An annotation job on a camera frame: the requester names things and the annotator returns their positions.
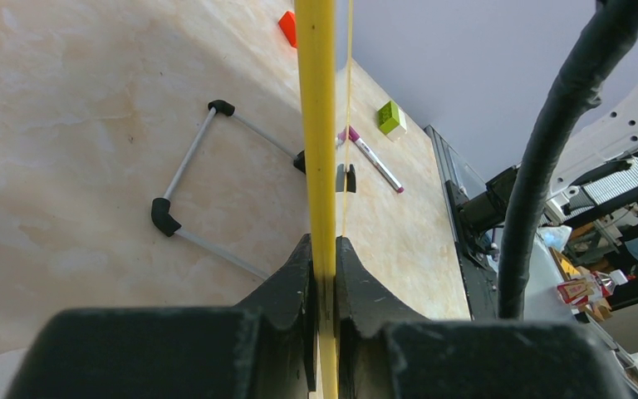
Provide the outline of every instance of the green block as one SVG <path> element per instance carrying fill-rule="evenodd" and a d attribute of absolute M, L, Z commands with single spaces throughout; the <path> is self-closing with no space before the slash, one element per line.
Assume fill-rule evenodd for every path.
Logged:
<path fill-rule="evenodd" d="M 400 112 L 394 101 L 390 100 L 378 110 L 378 128 L 385 134 L 400 125 Z"/>

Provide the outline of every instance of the snack package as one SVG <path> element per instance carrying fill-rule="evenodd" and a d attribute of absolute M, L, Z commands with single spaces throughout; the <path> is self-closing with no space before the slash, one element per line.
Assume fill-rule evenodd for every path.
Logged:
<path fill-rule="evenodd" d="M 620 270 L 610 274 L 591 272 L 557 285 L 557 290 L 564 303 L 577 308 L 611 296 L 615 287 L 624 283 L 627 277 Z"/>

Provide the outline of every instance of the pink marker cap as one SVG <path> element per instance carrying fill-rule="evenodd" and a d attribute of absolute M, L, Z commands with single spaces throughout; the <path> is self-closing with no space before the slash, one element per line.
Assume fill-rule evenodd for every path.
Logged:
<path fill-rule="evenodd" d="M 356 142 L 356 140 L 361 138 L 361 135 L 356 132 L 353 126 L 348 126 L 348 138 L 349 140 Z"/>

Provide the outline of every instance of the white marker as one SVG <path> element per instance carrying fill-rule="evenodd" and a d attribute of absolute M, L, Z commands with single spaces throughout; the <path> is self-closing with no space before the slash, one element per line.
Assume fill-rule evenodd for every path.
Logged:
<path fill-rule="evenodd" d="M 358 145 L 358 148 L 361 150 L 363 155 L 365 155 L 366 158 L 368 158 L 368 160 L 371 162 L 371 164 L 373 164 L 373 166 L 378 169 L 380 174 L 385 177 L 392 188 L 397 191 L 397 194 L 405 191 L 405 187 L 402 187 L 400 182 L 397 181 L 397 178 L 395 178 L 395 176 L 392 175 L 389 170 L 387 170 L 385 165 L 380 162 L 378 155 L 376 155 L 375 152 L 373 152 L 373 150 L 371 150 L 371 148 L 363 141 L 363 139 L 361 139 L 361 136 L 356 133 L 356 131 L 353 129 L 353 126 L 349 126 L 348 128 L 348 138 L 356 145 Z"/>

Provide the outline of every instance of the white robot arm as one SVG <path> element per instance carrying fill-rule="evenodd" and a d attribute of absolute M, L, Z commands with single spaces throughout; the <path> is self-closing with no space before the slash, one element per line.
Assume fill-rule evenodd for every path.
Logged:
<path fill-rule="evenodd" d="M 566 144 L 553 172 L 547 217 L 562 223 L 566 215 L 562 207 L 578 194 L 573 182 L 586 172 L 638 149 L 638 86 L 608 115 L 584 127 Z"/>

